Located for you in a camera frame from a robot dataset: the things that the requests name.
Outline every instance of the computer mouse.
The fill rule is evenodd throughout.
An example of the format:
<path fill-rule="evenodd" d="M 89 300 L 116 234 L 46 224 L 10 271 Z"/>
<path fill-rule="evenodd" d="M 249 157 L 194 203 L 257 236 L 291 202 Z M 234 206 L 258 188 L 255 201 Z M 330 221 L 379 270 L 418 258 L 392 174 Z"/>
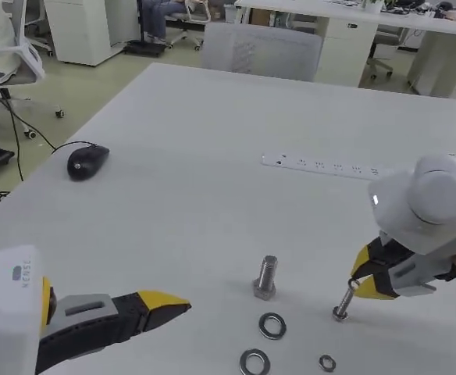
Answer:
<path fill-rule="evenodd" d="M 91 145 L 72 152 L 66 164 L 70 178 L 84 181 L 93 177 L 109 157 L 110 150 L 106 147 Z"/>

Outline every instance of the power strip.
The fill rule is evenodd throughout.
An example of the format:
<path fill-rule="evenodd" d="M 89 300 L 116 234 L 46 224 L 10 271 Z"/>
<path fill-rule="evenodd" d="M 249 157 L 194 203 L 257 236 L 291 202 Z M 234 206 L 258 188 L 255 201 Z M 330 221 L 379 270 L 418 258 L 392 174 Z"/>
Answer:
<path fill-rule="evenodd" d="M 304 170 L 306 172 L 329 174 L 333 176 L 358 178 L 360 180 L 377 180 L 392 174 L 394 170 L 361 166 L 358 164 L 344 164 L 342 162 L 328 162 L 304 156 L 283 153 L 265 153 L 261 163 L 264 166 L 276 166 L 290 170 Z"/>

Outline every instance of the black cable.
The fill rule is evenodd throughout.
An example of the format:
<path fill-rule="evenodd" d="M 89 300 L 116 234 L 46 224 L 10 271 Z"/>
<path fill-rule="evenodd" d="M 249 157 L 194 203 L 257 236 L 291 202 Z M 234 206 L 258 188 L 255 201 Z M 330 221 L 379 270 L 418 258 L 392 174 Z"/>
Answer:
<path fill-rule="evenodd" d="M 18 139 L 18 130 L 16 129 L 15 116 L 12 115 L 12 111 L 9 111 L 9 115 L 11 116 L 12 130 L 15 132 L 16 166 L 18 168 L 18 174 L 20 175 L 20 179 L 22 182 L 24 182 L 25 180 L 23 179 L 22 166 L 20 164 L 20 140 Z"/>
<path fill-rule="evenodd" d="M 92 143 L 92 142 L 87 142 L 87 141 L 73 141 L 73 142 L 65 143 L 65 144 L 63 144 L 63 145 L 61 145 L 61 146 L 55 148 L 55 149 L 53 150 L 52 154 L 54 154 L 54 153 L 57 152 L 59 149 L 65 147 L 65 146 L 68 146 L 68 145 L 75 145 L 76 143 L 84 143 L 84 144 L 86 144 L 86 145 L 91 145 L 91 146 L 94 146 L 94 147 L 98 146 L 98 145 L 96 145 L 95 143 Z"/>
<path fill-rule="evenodd" d="M 38 133 L 42 137 L 42 139 L 44 139 L 46 141 L 46 143 L 49 145 L 49 147 L 51 147 L 53 150 L 56 150 L 56 147 L 36 127 L 34 127 L 34 125 L 28 123 L 27 121 L 22 119 L 20 116 L 18 116 L 16 114 L 16 112 L 13 110 L 12 106 L 10 106 L 8 102 L 5 102 L 2 99 L 0 99 L 0 103 L 3 106 L 5 106 L 6 109 L 8 109 L 8 111 L 10 111 L 12 113 L 12 115 L 15 116 L 19 121 L 21 121 L 22 123 L 27 125 L 30 129 L 33 129 L 36 133 Z"/>

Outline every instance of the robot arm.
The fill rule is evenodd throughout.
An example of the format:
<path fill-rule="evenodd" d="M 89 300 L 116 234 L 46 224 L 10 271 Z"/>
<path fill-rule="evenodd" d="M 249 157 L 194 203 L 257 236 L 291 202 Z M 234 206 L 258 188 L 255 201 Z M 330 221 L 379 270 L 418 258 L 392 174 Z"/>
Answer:
<path fill-rule="evenodd" d="M 0 251 L 0 375 L 37 375 L 160 327 L 190 307 L 158 291 L 57 301 L 34 247 Z"/>
<path fill-rule="evenodd" d="M 369 185 L 379 237 L 365 246 L 351 271 L 365 278 L 354 295 L 393 299 L 433 293 L 429 282 L 456 277 L 456 158 L 421 158 L 413 172 Z"/>

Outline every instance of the small washer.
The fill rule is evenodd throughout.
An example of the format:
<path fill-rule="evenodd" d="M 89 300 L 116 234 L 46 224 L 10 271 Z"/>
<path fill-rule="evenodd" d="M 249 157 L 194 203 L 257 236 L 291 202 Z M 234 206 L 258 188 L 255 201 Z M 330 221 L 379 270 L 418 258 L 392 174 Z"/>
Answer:
<path fill-rule="evenodd" d="M 266 327 L 266 320 L 271 319 L 271 320 L 276 320 L 279 325 L 280 325 L 280 331 L 278 334 L 272 334 L 269 332 Z M 274 312 L 267 312 L 266 314 L 262 314 L 261 317 L 259 318 L 259 330 L 263 334 L 265 338 L 269 338 L 270 340 L 279 340 L 281 339 L 285 333 L 287 332 L 287 325 L 285 324 L 285 320 L 283 320 L 283 317 L 274 313 Z"/>
<path fill-rule="evenodd" d="M 333 373 L 336 369 L 336 361 L 328 354 L 324 354 L 320 357 L 319 364 L 326 373 Z"/>
<path fill-rule="evenodd" d="M 261 373 L 252 373 L 247 368 L 247 360 L 251 357 L 258 357 L 262 360 L 262 371 Z M 240 357 L 240 371 L 243 375 L 268 375 L 269 374 L 269 358 L 262 350 L 259 349 L 249 349 L 242 354 Z"/>

